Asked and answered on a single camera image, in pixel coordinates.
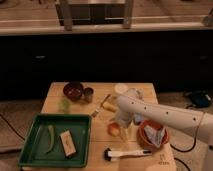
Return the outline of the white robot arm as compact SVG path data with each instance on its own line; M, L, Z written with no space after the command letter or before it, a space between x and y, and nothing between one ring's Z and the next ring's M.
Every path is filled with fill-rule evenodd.
M206 143L208 147L202 171L213 171L213 114L145 102L138 98L136 89L128 89L116 101L115 121L124 128L129 127L134 114L140 114Z

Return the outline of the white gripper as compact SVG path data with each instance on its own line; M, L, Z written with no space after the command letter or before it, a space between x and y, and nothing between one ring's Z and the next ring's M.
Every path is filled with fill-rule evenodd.
M132 126L130 125L133 120L133 114L118 109L112 121L116 122L120 128L120 138L123 142L131 139Z

